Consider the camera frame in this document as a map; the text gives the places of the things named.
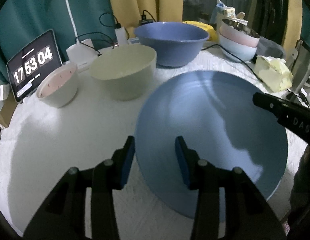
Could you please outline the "right hand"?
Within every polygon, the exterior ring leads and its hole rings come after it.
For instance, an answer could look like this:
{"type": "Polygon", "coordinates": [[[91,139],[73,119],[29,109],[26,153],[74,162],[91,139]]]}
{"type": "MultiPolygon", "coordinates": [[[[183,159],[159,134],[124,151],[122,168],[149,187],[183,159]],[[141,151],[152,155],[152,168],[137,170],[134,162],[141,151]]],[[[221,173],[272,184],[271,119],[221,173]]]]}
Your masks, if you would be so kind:
{"type": "Polygon", "coordinates": [[[290,228],[310,224],[310,145],[303,153],[290,196],[291,212],[288,216],[290,228]]]}

